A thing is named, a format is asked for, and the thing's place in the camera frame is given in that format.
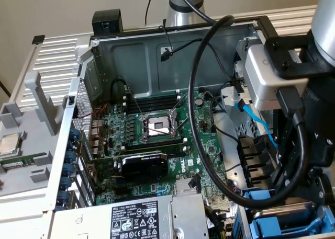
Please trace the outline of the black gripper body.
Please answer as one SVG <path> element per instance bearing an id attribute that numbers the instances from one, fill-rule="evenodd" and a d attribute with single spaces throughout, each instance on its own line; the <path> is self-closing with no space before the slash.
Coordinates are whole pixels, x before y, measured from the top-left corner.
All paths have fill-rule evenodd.
<path id="1" fill-rule="evenodd" d="M 303 94 L 309 141 L 309 164 L 328 167 L 334 157 L 334 78 L 308 82 Z"/>

